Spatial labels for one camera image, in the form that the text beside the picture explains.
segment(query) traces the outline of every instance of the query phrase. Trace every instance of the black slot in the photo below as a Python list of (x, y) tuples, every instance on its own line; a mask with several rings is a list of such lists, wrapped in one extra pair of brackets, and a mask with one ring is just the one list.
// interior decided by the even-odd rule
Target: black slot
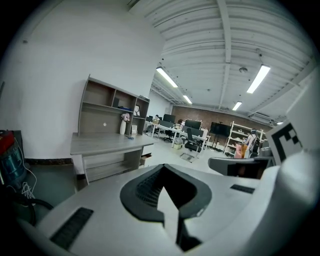
[(242, 191), (242, 192), (249, 193), (249, 194), (253, 194), (255, 191), (255, 189), (252, 187), (241, 186), (241, 185), (236, 185), (236, 184), (232, 185), (230, 187), (230, 189)]
[(50, 240), (63, 249), (68, 250), (93, 213), (93, 210), (83, 207), (79, 208)]

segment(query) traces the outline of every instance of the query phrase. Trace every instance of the black panel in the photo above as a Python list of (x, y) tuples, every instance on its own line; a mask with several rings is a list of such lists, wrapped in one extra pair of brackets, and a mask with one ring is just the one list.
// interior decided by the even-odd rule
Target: black panel
[(83, 207), (79, 208), (50, 240), (68, 250), (93, 213), (93, 210)]
[(255, 189), (252, 187), (241, 186), (241, 185), (236, 185), (236, 184), (232, 185), (230, 187), (230, 189), (242, 191), (242, 192), (249, 193), (249, 194), (253, 194), (255, 191)]
[(198, 216), (211, 201), (212, 192), (202, 181), (168, 164), (160, 164), (125, 184), (120, 192), (120, 200), (137, 219), (164, 224), (164, 214), (157, 210), (163, 187), (179, 210), (176, 244), (183, 251), (200, 245), (200, 240), (189, 235), (184, 220)]

